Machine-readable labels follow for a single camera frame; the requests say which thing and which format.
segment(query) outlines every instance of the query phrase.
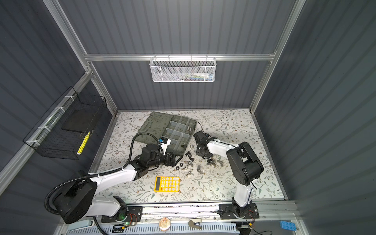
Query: calculator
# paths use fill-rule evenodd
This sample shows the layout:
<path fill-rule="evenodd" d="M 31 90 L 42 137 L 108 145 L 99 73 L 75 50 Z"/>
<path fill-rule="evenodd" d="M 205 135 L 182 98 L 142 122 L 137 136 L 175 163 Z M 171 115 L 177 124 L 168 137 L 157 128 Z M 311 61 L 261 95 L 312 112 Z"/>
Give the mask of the calculator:
<path fill-rule="evenodd" d="M 179 192 L 180 178 L 176 176 L 157 176 L 155 178 L 155 192 Z"/>

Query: floral patterned mat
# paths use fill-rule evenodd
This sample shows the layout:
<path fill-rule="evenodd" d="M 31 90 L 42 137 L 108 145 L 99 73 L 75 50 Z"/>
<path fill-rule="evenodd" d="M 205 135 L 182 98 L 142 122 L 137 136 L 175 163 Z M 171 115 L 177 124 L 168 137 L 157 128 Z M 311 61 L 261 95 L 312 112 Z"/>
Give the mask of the floral patterned mat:
<path fill-rule="evenodd" d="M 130 143 L 133 136 L 148 118 L 151 112 L 122 112 L 117 120 L 109 144 L 99 166 L 99 171 L 105 171 L 122 166 L 129 156 Z M 283 198 L 283 193 L 275 177 L 265 149 L 260 141 L 255 124 L 248 109 L 233 110 L 199 110 L 199 111 L 168 111 L 168 114 L 189 117 L 199 121 L 206 133 L 229 143 L 249 142 L 262 164 L 264 172 L 255 184 L 256 190 L 252 192 L 253 199 Z M 230 200 L 236 190 L 236 180 L 227 159 L 214 155 L 219 163 L 206 165 L 206 160 L 196 156 L 196 142 L 192 137 L 187 151 L 191 151 L 195 159 L 193 167 L 187 170 L 176 170 L 175 167 L 160 166 L 154 171 L 149 171 L 144 177 L 125 182 L 98 193 L 98 196 L 120 196 L 126 203 L 150 203 L 150 202 L 182 202 L 182 201 L 218 201 Z M 145 144 L 135 142 L 133 145 L 132 159 L 141 154 Z M 184 156 L 180 161 L 189 161 Z M 197 166 L 201 166 L 203 174 L 197 172 Z M 155 193 L 154 184 L 156 176 L 179 176 L 180 191 L 177 193 Z"/>

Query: blue building block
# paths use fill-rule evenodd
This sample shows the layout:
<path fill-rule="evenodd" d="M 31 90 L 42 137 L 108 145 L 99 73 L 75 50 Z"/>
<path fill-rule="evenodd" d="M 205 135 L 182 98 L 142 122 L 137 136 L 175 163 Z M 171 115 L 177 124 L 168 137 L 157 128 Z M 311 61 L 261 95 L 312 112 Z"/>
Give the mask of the blue building block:
<path fill-rule="evenodd" d="M 280 221 L 281 229 L 287 229 L 291 231 L 296 231 L 296 226 L 294 223 L 286 222 L 286 221 Z"/>

